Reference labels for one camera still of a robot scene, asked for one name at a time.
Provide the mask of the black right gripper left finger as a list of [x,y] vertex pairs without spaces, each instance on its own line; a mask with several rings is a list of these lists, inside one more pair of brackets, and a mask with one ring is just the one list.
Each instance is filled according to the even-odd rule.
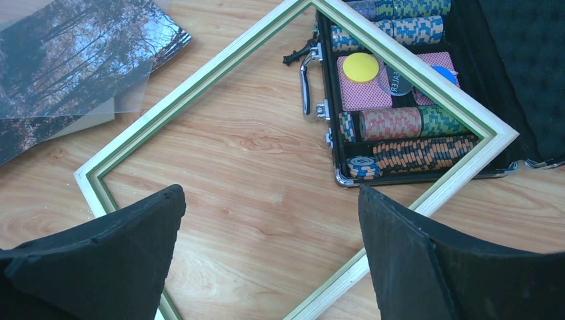
[[1,252],[2,319],[153,319],[185,214],[174,184]]

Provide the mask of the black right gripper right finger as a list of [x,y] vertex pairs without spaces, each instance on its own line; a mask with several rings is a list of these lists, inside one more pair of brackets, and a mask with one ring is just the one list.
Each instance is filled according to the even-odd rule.
[[358,217],[383,319],[563,319],[564,254],[462,233],[362,186]]

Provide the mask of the wooden picture frame green trim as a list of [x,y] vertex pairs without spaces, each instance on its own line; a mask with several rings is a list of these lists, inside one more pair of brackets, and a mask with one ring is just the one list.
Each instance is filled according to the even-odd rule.
[[511,126],[342,1],[283,1],[76,170],[75,180],[94,216],[104,216],[117,208],[103,182],[109,171],[310,6],[340,25],[479,136],[479,144],[411,204],[413,211],[432,215],[517,138]]

